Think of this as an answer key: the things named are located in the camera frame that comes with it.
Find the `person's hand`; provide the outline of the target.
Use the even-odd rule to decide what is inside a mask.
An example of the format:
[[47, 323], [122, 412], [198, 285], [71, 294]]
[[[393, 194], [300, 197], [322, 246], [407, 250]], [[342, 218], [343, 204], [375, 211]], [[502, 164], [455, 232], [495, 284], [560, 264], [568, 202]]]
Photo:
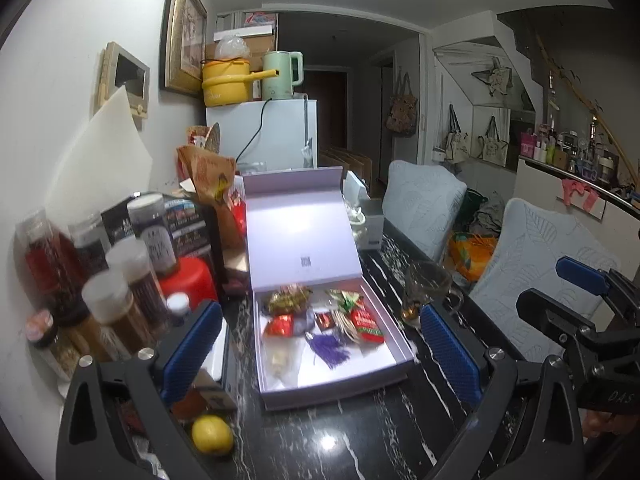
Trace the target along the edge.
[[582, 436], [595, 439], [601, 434], [630, 434], [639, 423], [638, 415], [614, 415], [609, 412], [586, 411], [582, 420]]

